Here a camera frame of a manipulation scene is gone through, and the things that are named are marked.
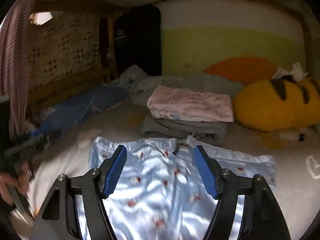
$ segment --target white cloth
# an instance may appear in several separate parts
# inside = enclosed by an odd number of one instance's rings
[[[291,75],[295,82],[299,82],[308,75],[308,72],[305,72],[302,69],[300,62],[296,62],[293,64],[292,70],[290,72],[282,67],[278,67],[277,72],[272,76],[271,79],[281,79],[286,75]]]

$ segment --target orange pillow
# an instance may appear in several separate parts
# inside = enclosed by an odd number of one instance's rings
[[[262,79],[271,79],[277,69],[277,65],[267,58],[231,57],[206,68],[204,72],[249,84]]]

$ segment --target wooden bed frame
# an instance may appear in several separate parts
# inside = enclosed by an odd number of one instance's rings
[[[34,11],[50,11],[50,10],[57,10],[60,8],[61,11],[68,11],[68,12],[79,12],[78,3],[74,2],[75,0],[57,0],[47,3],[36,4]],[[87,6],[83,7],[83,12],[86,13],[97,13],[96,9],[90,11],[91,5],[93,8],[96,8],[96,1],[91,0],[84,0]],[[279,10],[284,12],[291,17],[298,20],[301,24],[303,30],[303,37],[304,37],[304,46],[305,46],[305,54],[306,54],[306,71],[308,71],[309,76],[313,76],[313,69],[311,66],[311,51],[312,51],[312,40],[311,40],[311,33],[308,29],[308,26],[299,12],[296,12],[292,9],[288,9],[276,1],[273,0],[249,0],[252,2],[264,4],[269,6],[273,9]],[[128,8],[119,8],[117,6],[108,5],[106,7],[99,6],[99,13],[101,15],[108,16],[108,36],[109,36],[109,44],[110,50],[112,55],[112,60],[110,66],[106,69],[99,68],[92,68],[86,72],[81,74],[68,76],[63,78],[59,81],[52,81],[50,84],[45,85],[41,88],[37,88],[29,92],[28,95],[28,106],[30,114],[35,114],[42,109],[52,106],[56,103],[64,99],[68,99],[82,91],[88,90],[96,85],[101,84],[103,81],[110,82],[112,79],[116,79],[118,77],[118,70],[116,67],[116,61],[114,56],[114,47],[113,47],[113,23],[114,20],[119,17],[124,11],[128,10]]]

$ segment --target wall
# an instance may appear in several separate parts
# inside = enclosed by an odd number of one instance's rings
[[[99,16],[68,14],[30,26],[29,90],[66,76],[101,67]]]
[[[246,0],[169,0],[162,17],[164,75],[197,73],[234,56],[305,67],[303,31],[294,17]]]

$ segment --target black stripe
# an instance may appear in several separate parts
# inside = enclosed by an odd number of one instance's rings
[[[280,99],[282,101],[285,101],[287,99],[287,93],[285,90],[284,81],[281,79],[276,79],[276,80],[271,79],[270,82],[271,82],[271,85],[273,86],[273,88],[275,89],[276,93],[280,97]]]
[[[310,96],[309,96],[308,90],[302,85],[297,84],[297,86],[301,89],[304,104],[305,105],[308,104],[310,101]]]

